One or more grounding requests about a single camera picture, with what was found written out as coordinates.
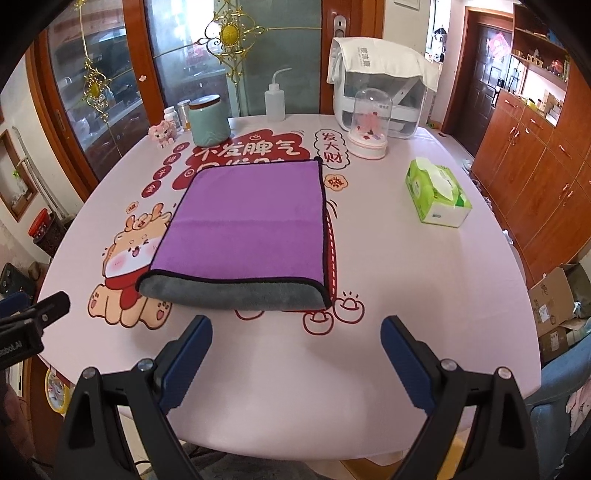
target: wooden cabinet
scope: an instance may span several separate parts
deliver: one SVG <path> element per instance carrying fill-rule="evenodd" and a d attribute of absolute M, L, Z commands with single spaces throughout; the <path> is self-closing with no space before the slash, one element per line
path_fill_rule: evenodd
<path fill-rule="evenodd" d="M 554 130 L 554 127 L 548 122 L 548 120 L 543 118 L 541 115 L 538 115 L 531 108 L 526 108 L 523 110 L 521 123 L 526 127 L 529 127 L 534 135 L 542 140 L 542 143 L 545 144 L 547 144 L 548 140 L 550 140 L 550 136 Z"/>
<path fill-rule="evenodd" d="M 506 216 L 515 204 L 544 149 L 544 144 L 529 127 L 519 123 L 495 178 L 488 187 L 503 215 Z"/>
<path fill-rule="evenodd" d="M 578 175 L 581 165 L 584 163 L 583 157 L 557 131 L 552 133 L 548 148 L 573 177 Z"/>
<path fill-rule="evenodd" d="M 591 202 L 575 183 L 527 247 L 524 257 L 534 282 L 561 263 L 568 263 L 591 237 Z"/>
<path fill-rule="evenodd" d="M 591 147 L 591 88 L 574 63 L 556 131 L 573 146 L 575 153 L 587 157 Z"/>
<path fill-rule="evenodd" d="M 525 104 L 518 98 L 505 90 L 499 92 L 499 98 L 496 101 L 496 110 L 503 110 L 512 117 L 519 120 L 525 109 Z"/>
<path fill-rule="evenodd" d="M 581 188 L 587 194 L 587 197 L 591 199 L 591 167 L 586 163 L 583 163 L 583 166 L 579 170 L 577 182 L 581 185 Z"/>
<path fill-rule="evenodd" d="M 574 177 L 546 150 L 513 208 L 507 223 L 514 239 L 527 246 L 569 193 Z"/>
<path fill-rule="evenodd" d="M 517 120 L 505 109 L 497 108 L 472 164 L 472 173 L 485 188 L 491 185 L 516 129 Z"/>

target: table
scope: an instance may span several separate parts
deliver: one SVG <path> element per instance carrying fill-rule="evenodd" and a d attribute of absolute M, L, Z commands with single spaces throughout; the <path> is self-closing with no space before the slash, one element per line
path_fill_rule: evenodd
<path fill-rule="evenodd" d="M 119 297 L 113 291 L 129 279 L 105 280 L 102 264 L 113 238 L 129 234 L 126 222 L 132 231 L 150 226 L 153 253 L 165 228 L 159 222 L 174 212 L 203 165 L 320 154 L 336 248 L 334 308 L 202 311 L 212 320 L 213 343 L 183 404 L 168 415 L 178 437 L 278 459 L 407 449 L 425 415 L 382 350 L 379 328 L 391 314 L 439 358 L 472 371 L 506 365 L 522 395 L 539 388 L 535 324 L 513 254 L 476 187 L 431 134 L 419 129 L 408 140 L 390 139 L 388 155 L 368 161 L 346 151 L 332 116 L 291 115 L 278 124 L 263 116 L 238 118 L 232 128 L 233 143 L 210 150 L 193 151 L 189 133 L 162 150 L 144 138 L 93 192 L 41 293 L 64 290 L 72 301 L 70 313 L 43 337 L 49 364 L 74 382 L 89 365 L 101 372 L 129 369 L 154 357 L 198 313 L 145 298 L 123 312 L 118 307 L 122 290 Z M 416 156 L 450 167 L 466 190 L 473 210 L 459 229 L 419 221 L 404 183 Z M 149 261 L 144 247 L 130 247 L 133 267 L 126 271 Z"/>

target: glass door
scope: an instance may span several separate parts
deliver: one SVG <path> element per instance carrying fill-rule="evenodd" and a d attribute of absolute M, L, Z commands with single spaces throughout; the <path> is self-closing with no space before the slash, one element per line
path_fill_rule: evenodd
<path fill-rule="evenodd" d="M 87 0 L 82 16 L 70 5 L 47 35 L 66 121 L 100 181 L 150 126 L 129 58 L 122 0 Z M 105 76 L 96 87 L 86 79 L 86 57 Z M 89 104 L 94 94 L 105 100 L 100 110 Z"/>
<path fill-rule="evenodd" d="M 145 0 L 165 103 L 217 93 L 228 116 L 265 113 L 273 73 L 287 113 L 318 113 L 322 0 Z"/>

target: green tissue box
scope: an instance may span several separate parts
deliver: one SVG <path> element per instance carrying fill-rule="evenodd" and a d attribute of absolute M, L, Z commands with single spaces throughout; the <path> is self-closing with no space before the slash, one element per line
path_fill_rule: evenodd
<path fill-rule="evenodd" d="M 422 223 L 458 228 L 472 204 L 451 170 L 417 157 L 408 168 L 406 184 Z"/>

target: jar lid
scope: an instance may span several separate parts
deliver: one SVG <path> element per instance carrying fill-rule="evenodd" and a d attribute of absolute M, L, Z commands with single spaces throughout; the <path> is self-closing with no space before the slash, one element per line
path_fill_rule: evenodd
<path fill-rule="evenodd" d="M 189 108 L 191 110 L 199 110 L 200 108 L 205 108 L 210 105 L 214 105 L 220 101 L 220 96 L 215 93 L 214 95 L 206 95 L 205 97 L 198 98 L 193 100 L 189 104 Z"/>

